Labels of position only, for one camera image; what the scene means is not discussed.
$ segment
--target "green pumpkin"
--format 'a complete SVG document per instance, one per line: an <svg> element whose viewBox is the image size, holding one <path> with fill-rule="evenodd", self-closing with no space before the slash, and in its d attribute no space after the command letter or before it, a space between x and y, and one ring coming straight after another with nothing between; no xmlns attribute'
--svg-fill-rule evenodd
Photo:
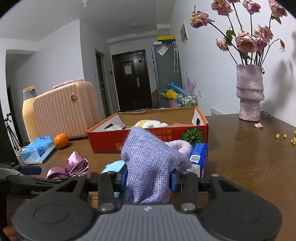
<svg viewBox="0 0 296 241"><path fill-rule="evenodd" d="M194 147L195 144L204 142L204 133L198 128L190 128L183 132L180 140L187 141Z"/></svg>

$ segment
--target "ribbed suitcase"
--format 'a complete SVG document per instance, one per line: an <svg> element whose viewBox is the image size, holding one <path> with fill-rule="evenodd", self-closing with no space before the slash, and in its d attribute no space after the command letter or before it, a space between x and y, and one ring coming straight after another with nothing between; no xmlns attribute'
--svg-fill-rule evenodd
<svg viewBox="0 0 296 241"><path fill-rule="evenodd" d="M86 131L100 121L94 85L83 80L53 87L37 96L33 107L42 136L86 137Z"/></svg>

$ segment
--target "vase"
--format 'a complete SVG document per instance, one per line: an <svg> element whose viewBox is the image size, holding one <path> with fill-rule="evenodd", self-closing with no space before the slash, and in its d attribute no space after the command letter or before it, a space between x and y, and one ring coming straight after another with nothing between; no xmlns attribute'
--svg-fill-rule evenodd
<svg viewBox="0 0 296 241"><path fill-rule="evenodd" d="M239 118L260 120L260 101L264 100L263 77L258 65L237 65L237 97L240 98Z"/></svg>
<svg viewBox="0 0 296 241"><path fill-rule="evenodd" d="M33 109L33 102L35 97L37 96L35 86L23 89L22 92L24 96L24 102L22 104L22 117L29 137L29 141L32 142L36 138L40 137L40 132Z"/></svg>

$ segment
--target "orange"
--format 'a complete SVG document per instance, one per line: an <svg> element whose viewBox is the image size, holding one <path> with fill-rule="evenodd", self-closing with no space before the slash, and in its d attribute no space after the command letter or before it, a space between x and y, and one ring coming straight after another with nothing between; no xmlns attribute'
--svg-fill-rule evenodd
<svg viewBox="0 0 296 241"><path fill-rule="evenodd" d="M57 148L65 148L69 144L69 138L65 133L56 135L54 138L54 144Z"/></svg>

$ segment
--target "yellow thermos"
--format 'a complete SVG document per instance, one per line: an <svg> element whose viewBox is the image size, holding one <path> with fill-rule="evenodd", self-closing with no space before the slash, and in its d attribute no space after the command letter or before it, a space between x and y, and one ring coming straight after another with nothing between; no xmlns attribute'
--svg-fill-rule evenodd
<svg viewBox="0 0 296 241"><path fill-rule="evenodd" d="M26 89L23 89L22 92L24 96L24 102L22 104L22 117L24 119L29 140L32 142L40 136L33 109L33 101L37 96L35 86L27 87Z"/></svg>

